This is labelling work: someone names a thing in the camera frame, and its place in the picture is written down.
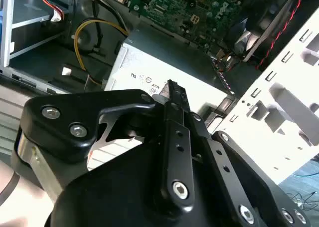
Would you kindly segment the black gripper left finger with plate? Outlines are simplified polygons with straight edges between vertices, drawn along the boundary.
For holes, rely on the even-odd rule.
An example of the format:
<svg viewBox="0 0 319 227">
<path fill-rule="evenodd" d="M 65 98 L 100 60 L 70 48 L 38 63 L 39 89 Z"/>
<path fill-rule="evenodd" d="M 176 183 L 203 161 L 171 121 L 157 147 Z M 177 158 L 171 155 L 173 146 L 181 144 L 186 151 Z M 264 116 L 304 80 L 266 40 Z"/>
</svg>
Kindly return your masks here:
<svg viewBox="0 0 319 227">
<path fill-rule="evenodd" d="M 90 172 L 86 162 L 98 144 L 132 136 L 143 137 L 144 144 L 159 137 L 157 126 L 166 117 L 185 115 L 182 87 L 169 80 L 166 88 L 165 104 L 139 89 L 32 98 L 22 112 L 16 150 L 57 201 L 74 180 Z"/>
</svg>

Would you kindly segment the black gripper right finger link bars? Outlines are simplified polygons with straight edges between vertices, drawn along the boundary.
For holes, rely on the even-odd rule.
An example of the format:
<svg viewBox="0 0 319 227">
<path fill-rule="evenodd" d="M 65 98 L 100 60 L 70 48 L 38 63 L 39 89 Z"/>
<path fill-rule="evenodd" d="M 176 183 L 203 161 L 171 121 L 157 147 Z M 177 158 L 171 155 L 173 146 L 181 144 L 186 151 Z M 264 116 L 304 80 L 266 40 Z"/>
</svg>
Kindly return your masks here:
<svg viewBox="0 0 319 227">
<path fill-rule="evenodd" d="M 219 210 L 230 227 L 309 227 L 304 212 L 223 131 L 209 134 L 201 117 L 191 112 L 186 91 L 181 105 L 195 147 L 200 151 L 205 177 L 218 188 Z"/>
</svg>

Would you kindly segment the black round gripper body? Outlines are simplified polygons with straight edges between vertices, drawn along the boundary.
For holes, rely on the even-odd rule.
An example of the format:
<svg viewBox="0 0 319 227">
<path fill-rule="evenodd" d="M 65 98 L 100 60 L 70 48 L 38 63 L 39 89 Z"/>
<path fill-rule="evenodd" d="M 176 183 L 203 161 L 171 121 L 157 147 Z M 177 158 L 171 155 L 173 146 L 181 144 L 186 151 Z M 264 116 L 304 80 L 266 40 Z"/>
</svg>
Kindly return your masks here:
<svg viewBox="0 0 319 227">
<path fill-rule="evenodd" d="M 160 135 L 74 180 L 59 196 L 53 227 L 229 227 L 218 188 L 204 175 L 186 117 Z"/>
</svg>

